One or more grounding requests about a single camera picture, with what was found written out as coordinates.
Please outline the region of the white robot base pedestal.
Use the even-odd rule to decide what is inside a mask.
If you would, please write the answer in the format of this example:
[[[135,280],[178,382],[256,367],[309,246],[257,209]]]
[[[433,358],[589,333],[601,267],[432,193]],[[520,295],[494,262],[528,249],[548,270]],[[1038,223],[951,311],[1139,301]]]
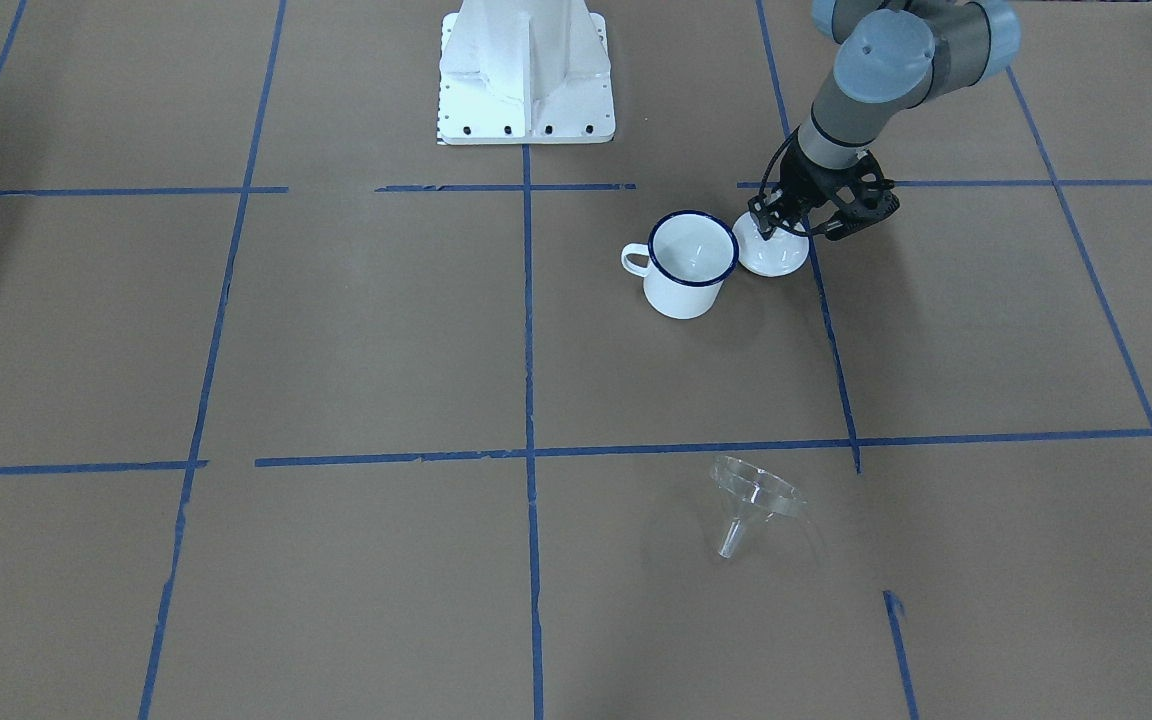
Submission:
[[[440,23],[435,141],[608,143],[607,23],[585,1],[463,1]]]

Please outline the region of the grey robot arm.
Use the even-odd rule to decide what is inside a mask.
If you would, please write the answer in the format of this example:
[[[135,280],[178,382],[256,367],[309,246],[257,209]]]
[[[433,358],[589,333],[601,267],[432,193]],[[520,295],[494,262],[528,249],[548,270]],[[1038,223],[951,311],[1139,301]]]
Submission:
[[[1006,1],[814,1],[812,18],[838,51],[749,200],[761,240],[838,241],[890,218],[895,183],[870,152],[884,127],[996,76],[1021,50],[1020,15]]]

